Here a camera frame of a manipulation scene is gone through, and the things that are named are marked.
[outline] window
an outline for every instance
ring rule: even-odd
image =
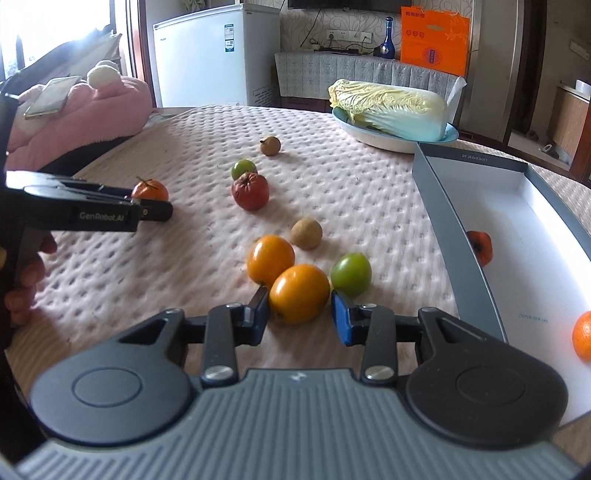
[[[4,75],[95,28],[111,23],[112,0],[1,0],[0,47]]]

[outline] white refrigerator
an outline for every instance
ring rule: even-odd
[[[273,106],[279,9],[240,4],[154,25],[163,107]]]

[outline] orange paper bag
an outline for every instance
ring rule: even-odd
[[[470,19],[455,12],[402,7],[400,61],[466,76]]]

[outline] patterned wallpaper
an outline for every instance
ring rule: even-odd
[[[281,7],[283,0],[245,0],[247,3]],[[464,17],[472,17],[472,0],[413,0],[414,5],[420,5],[429,10],[460,12]],[[288,10],[287,0],[281,10],[281,49],[283,51],[298,50],[312,27],[318,10]],[[365,44],[374,48],[381,44],[385,35],[384,19],[390,15],[394,17],[393,41],[400,50],[400,15],[386,12],[323,10],[320,12],[316,25],[301,48],[311,48],[310,39],[328,46],[326,30],[352,30],[372,32],[373,42]],[[333,42],[333,47],[346,47],[351,42]]]

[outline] pink stuffed toy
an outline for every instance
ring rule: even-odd
[[[78,147],[141,132],[152,112],[150,90],[111,65],[99,62],[88,73],[88,83],[74,85],[54,116],[25,119],[43,85],[22,93],[8,142],[7,169],[37,171]]]

